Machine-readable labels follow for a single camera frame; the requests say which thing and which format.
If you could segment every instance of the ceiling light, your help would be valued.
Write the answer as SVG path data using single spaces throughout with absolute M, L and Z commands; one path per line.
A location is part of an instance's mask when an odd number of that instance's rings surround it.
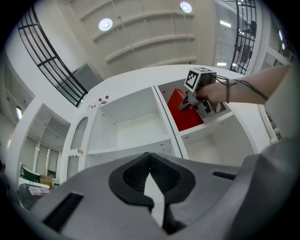
M 107 31 L 112 26 L 113 26 L 113 22 L 109 18 L 105 18 L 105 19 L 101 20 L 101 22 L 99 23 L 99 29 L 102 31 Z
M 224 26 L 226 26 L 226 27 L 228 27 L 228 28 L 231 28 L 231 24 L 226 23 L 226 22 L 224 22 L 224 21 L 222 21 L 222 20 L 220 20 L 220 24 L 222 24 L 222 25 L 224 25 Z
M 218 62 L 217 66 L 226 66 L 226 63 L 225 62 Z
M 281 31 L 279 30 L 279 36 L 280 36 L 280 40 L 282 41 L 282 39 L 283 39 L 283 36 L 282 36 L 282 33 L 281 33 Z
M 185 13 L 190 13 L 192 12 L 192 6 L 188 2 L 181 2 L 180 3 L 180 8 L 182 11 Z
M 15 110 L 17 113 L 17 117 L 20 120 L 22 118 L 22 110 L 20 109 L 20 107 L 16 107 Z

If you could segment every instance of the black metal railing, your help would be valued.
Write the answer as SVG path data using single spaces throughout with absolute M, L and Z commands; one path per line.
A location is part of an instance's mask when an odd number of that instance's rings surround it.
M 237 29 L 230 70 L 245 75 L 256 38 L 256 5 L 255 0 L 236 0 L 235 4 Z
M 18 25 L 20 37 L 37 67 L 48 81 L 78 107 L 88 91 L 74 77 L 51 45 L 32 6 Z

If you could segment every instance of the round ceiling light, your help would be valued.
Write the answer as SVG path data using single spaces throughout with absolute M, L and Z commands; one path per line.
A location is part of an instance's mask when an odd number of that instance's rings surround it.
M 180 3 L 180 8 L 182 11 L 185 13 L 190 13 L 192 12 L 192 6 L 188 2 L 181 2 Z
M 107 31 L 112 26 L 113 26 L 113 22 L 109 18 L 105 18 L 105 19 L 101 20 L 101 22 L 99 23 L 99 29 L 102 31 Z

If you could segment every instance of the human arm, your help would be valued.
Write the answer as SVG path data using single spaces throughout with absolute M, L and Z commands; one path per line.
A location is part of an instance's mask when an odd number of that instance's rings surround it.
M 291 66 L 287 65 L 272 67 L 257 74 L 239 78 L 238 80 L 250 83 L 269 98 L 280 85 L 290 68 Z M 219 82 L 207 85 L 198 90 L 197 97 L 208 99 L 212 103 L 226 102 L 226 86 Z M 265 100 L 261 96 L 254 93 L 250 88 L 240 84 L 229 87 L 229 101 L 265 104 Z

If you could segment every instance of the small red object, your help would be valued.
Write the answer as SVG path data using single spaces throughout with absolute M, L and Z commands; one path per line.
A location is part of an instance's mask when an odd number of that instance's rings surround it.
M 184 97 L 185 95 L 180 89 L 175 89 L 168 102 L 168 107 L 179 131 L 203 124 L 203 120 L 193 106 L 181 111 L 178 110 L 178 106 Z

